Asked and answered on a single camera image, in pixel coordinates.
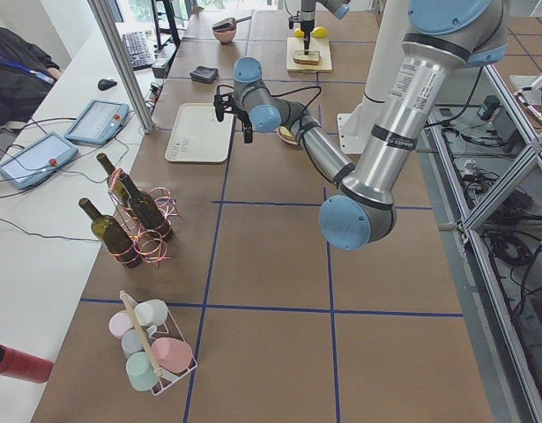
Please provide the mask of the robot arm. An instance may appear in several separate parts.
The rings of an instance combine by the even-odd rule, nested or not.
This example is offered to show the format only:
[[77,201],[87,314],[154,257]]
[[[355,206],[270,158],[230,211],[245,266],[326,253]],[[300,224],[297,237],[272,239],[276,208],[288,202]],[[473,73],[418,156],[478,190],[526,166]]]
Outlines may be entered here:
[[236,115],[246,142],[253,131],[286,128],[339,189],[319,212],[323,237],[338,249],[361,249],[394,227],[392,188],[447,76],[459,68],[496,63],[505,53],[508,1],[411,1],[405,10],[404,57],[357,163],[331,142],[305,106],[270,93],[253,57],[235,62],[233,91],[214,96],[217,118]]
[[301,0],[300,9],[288,18],[289,28],[293,29],[295,23],[301,26],[303,32],[303,52],[309,53],[311,34],[316,27],[316,5],[321,4],[337,19],[342,19],[350,10],[347,0]]

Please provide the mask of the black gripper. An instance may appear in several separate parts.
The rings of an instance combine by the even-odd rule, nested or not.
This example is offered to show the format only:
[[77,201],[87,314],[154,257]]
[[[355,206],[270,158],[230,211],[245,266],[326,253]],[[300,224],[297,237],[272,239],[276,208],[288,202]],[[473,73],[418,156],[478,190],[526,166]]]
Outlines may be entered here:
[[245,110],[242,110],[238,106],[238,102],[235,99],[234,92],[221,92],[223,87],[233,89],[230,85],[218,85],[216,87],[216,93],[213,98],[213,106],[215,108],[215,114],[218,122],[223,122],[224,114],[232,114],[239,118],[242,122],[242,133],[245,143],[253,142],[253,128],[249,115]]
[[293,29],[295,24],[301,25],[303,33],[303,52],[309,53],[311,31],[315,28],[316,0],[301,0],[301,7],[295,14],[290,14],[288,25]]

